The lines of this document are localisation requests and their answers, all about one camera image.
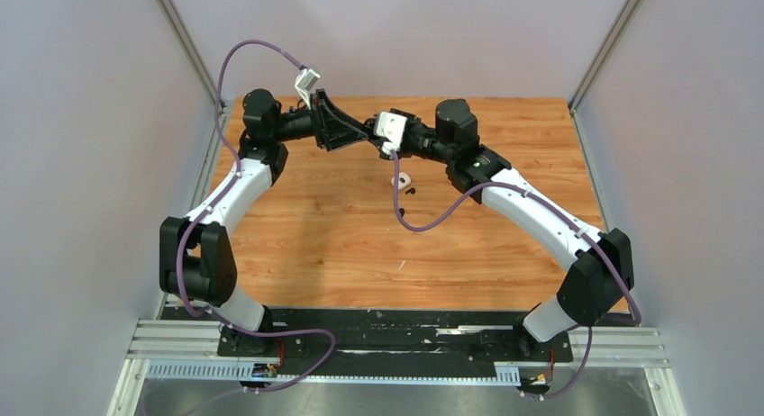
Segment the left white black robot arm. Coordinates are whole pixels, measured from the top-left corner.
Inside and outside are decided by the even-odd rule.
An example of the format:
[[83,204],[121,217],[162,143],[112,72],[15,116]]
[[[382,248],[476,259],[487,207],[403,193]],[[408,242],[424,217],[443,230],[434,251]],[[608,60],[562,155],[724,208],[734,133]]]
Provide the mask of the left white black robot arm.
[[321,149],[340,149],[368,140],[373,123],[348,115],[322,89],[303,105],[283,109],[268,90],[258,88],[241,106],[245,129],[228,175],[195,209],[168,217],[159,227],[159,287],[186,306],[200,303],[197,313],[220,319],[251,354],[264,356],[276,344],[272,315],[238,286],[231,236],[283,173],[287,142],[313,137]]

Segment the white earbud charging case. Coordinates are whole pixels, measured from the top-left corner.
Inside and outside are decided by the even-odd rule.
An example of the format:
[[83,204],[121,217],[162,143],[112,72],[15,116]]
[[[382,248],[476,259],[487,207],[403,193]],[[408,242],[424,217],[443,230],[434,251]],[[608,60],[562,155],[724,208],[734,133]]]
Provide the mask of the white earbud charging case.
[[412,178],[405,172],[399,172],[396,176],[391,178],[390,184],[397,191],[405,190],[411,187]]

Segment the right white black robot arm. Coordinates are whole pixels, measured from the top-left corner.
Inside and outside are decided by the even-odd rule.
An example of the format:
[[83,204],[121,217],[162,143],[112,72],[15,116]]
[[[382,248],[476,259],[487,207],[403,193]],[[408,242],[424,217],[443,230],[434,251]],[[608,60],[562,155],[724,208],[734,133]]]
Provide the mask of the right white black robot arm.
[[601,231],[585,223],[534,188],[507,159],[482,144],[478,118],[465,100],[438,103],[432,127],[396,109],[377,113],[364,126],[381,158],[396,165],[407,157],[444,164],[448,179],[461,193],[456,205],[471,198],[502,214],[565,269],[557,293],[514,325],[514,346],[520,356],[541,357],[560,333],[596,325],[621,300],[629,305],[633,321],[641,321],[631,295],[629,237],[618,229]]

